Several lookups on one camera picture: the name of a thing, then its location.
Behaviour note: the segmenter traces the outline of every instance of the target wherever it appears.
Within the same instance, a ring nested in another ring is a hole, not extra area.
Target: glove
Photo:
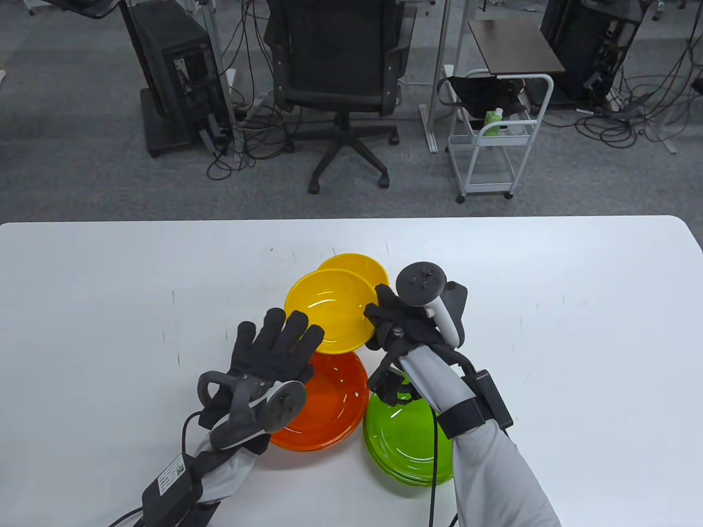
[[[425,309],[408,306],[386,285],[376,286],[376,294],[378,305],[369,304],[364,310],[365,317],[376,328],[375,334],[366,346],[372,350],[383,348],[387,353],[378,369],[369,377],[370,390],[377,393],[381,400],[390,406],[407,404],[411,400],[420,398],[423,394],[419,391],[418,383],[413,382],[411,372],[400,360],[420,346],[427,346],[429,348],[427,352],[430,354],[434,351],[445,362],[446,369],[456,377],[456,380],[463,383],[447,365],[456,363],[468,365],[469,370],[473,370],[473,366],[466,357],[446,343],[433,319],[427,316]],[[406,371],[412,386],[404,384],[403,377],[393,372],[390,369],[391,365]],[[460,392],[465,396],[472,396],[471,390],[461,389]],[[409,393],[411,399],[401,401],[398,393]]]
[[[306,384],[312,379],[315,372],[310,359],[322,343],[325,332],[318,325],[308,327],[307,315],[294,311],[286,322],[283,309],[269,309],[258,337],[256,332],[256,325],[252,322],[239,324],[227,375],[254,375],[271,383],[297,380]],[[220,386],[212,401],[202,410],[198,424],[212,429],[229,414],[231,404],[232,390]],[[270,439],[269,434],[264,434],[244,446],[261,454],[268,448]]]
[[[376,328],[366,347],[386,351],[397,349],[395,354],[398,356],[405,355],[420,344],[446,347],[445,340],[424,308],[405,304],[384,284],[376,286],[376,294],[378,305],[369,304],[363,312]],[[394,327],[401,328],[404,334],[398,335]]]

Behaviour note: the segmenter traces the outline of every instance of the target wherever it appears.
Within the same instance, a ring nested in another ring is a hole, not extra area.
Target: metal cart
[[[450,77],[453,74],[453,67],[445,65],[444,73]],[[466,77],[479,74],[489,74],[489,71],[487,69],[471,70]],[[554,90],[554,81],[546,73],[497,75],[497,78],[522,79],[523,81],[525,79],[542,79],[547,83],[544,102],[536,117],[531,117],[527,110],[524,110],[511,116],[510,119],[487,124],[480,130],[474,130],[471,127],[471,121],[475,122],[476,119],[465,108],[459,109],[465,133],[455,133],[457,119],[452,119],[445,149],[449,153],[451,167],[458,181],[457,203],[464,203],[465,196],[470,193],[504,192],[503,195],[506,199],[512,198]],[[451,85],[449,85],[449,92],[452,100],[456,102],[457,96]],[[486,135],[486,132],[495,128],[498,128],[497,136]],[[517,172],[506,147],[524,147]],[[484,152],[489,150],[488,153],[492,155],[492,158],[485,160],[487,162],[483,165],[479,163],[480,150]]]

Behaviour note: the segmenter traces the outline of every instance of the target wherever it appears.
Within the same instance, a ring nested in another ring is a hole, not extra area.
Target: chair armrest
[[[408,65],[408,56],[410,55],[410,42],[413,38],[413,29],[415,28],[415,17],[417,15],[418,8],[404,6],[403,21],[400,26],[398,44],[394,48],[391,48],[386,52],[387,64],[399,64],[398,78],[405,75],[405,69]]]

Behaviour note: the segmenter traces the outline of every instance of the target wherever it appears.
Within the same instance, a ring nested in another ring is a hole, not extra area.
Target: gray carpet
[[[239,3],[220,0],[218,7],[226,41]],[[683,49],[696,7],[678,11],[671,5],[659,24],[648,21],[626,62],[627,75],[667,72]],[[487,16],[539,14],[492,8]],[[441,0],[421,5],[406,81],[431,80],[440,17]],[[458,18],[460,7],[452,34]],[[479,63],[475,53],[468,60]],[[254,52],[252,62],[258,92],[271,80],[261,53]],[[236,66],[240,72],[247,69],[244,54]],[[573,129],[545,126],[513,200],[469,196],[457,205],[448,157],[428,153],[417,120],[417,104],[429,94],[424,86],[403,87],[404,101],[394,114],[400,119],[401,144],[369,143],[389,167],[389,190],[376,187],[378,175],[360,157],[342,151],[321,180],[321,194],[310,196],[307,181],[322,144],[299,143],[293,155],[260,161],[220,182],[205,178],[209,161],[202,149],[152,160],[144,149],[139,110],[138,91],[145,82],[118,13],[93,21],[40,8],[30,17],[19,1],[5,1],[0,4],[0,68],[8,71],[0,86],[0,223],[673,214],[703,240],[700,103],[692,106],[689,127],[676,138],[676,156],[644,138],[628,150],[614,150]],[[250,85],[244,76],[238,78],[246,96]],[[569,122],[575,116],[551,114],[549,119]],[[305,119],[325,117],[310,112]],[[442,147],[448,126],[445,118],[437,127]]]

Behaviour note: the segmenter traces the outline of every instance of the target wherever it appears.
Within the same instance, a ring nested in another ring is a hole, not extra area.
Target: gray sleeve
[[[437,412],[475,396],[426,346],[411,351],[400,362]],[[455,437],[453,455],[460,527],[560,527],[537,478],[493,419]]]

